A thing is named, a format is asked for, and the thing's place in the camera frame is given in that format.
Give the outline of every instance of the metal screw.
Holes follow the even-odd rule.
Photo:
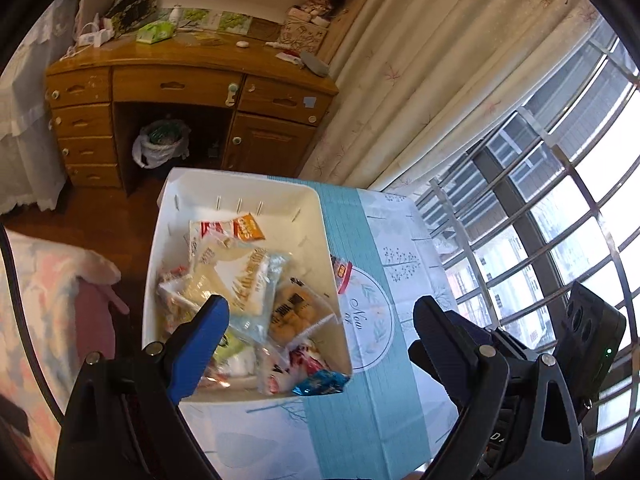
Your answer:
[[[542,362],[547,366],[553,366],[556,364],[556,358],[551,354],[542,354]]]
[[[158,355],[164,350],[164,345],[159,341],[153,341],[145,346],[145,352],[151,356]]]
[[[102,354],[100,352],[89,352],[84,358],[84,362],[88,365],[95,365],[100,362],[100,359],[102,359]]]
[[[482,345],[480,347],[480,353],[484,357],[495,357],[495,348],[491,345]]]

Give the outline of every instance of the blue snack wrapper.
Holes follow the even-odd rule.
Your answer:
[[[340,372],[319,370],[293,388],[293,393],[299,396],[316,396],[340,394],[350,377]]]

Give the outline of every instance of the trash bag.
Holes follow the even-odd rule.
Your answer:
[[[179,138],[169,144],[158,144],[158,132],[163,130],[179,131]],[[140,130],[139,136],[133,142],[131,156],[140,168],[152,170],[162,166],[171,158],[181,156],[183,159],[189,156],[189,133],[191,129],[181,120],[162,119],[154,121]]]

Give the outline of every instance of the white plastic basket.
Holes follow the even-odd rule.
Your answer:
[[[225,221],[252,213],[264,233],[257,244],[291,253],[299,277],[334,310],[338,323],[315,334],[322,355],[338,372],[351,374],[347,339],[340,318],[334,271],[326,241],[320,199],[309,186],[225,171],[175,168],[162,190],[160,212],[146,274],[142,344],[162,335],[162,305],[158,276],[185,265],[189,220]],[[264,398],[258,392],[197,391],[190,400],[225,402]]]

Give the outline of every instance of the window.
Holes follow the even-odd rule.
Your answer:
[[[497,319],[529,348],[548,351],[580,280],[640,325],[640,92],[633,74],[638,69],[603,22],[522,104],[530,114],[518,108],[505,117],[438,185],[462,232],[435,193],[421,198],[432,237],[450,245],[439,252],[462,316],[482,327]],[[463,237],[477,265],[462,254],[456,240]],[[629,294],[632,304],[625,304]],[[628,376],[604,393],[586,427],[596,455],[619,446],[636,418],[629,402],[639,381],[630,377],[640,370],[630,356],[638,350],[636,327],[627,323],[614,376]]]

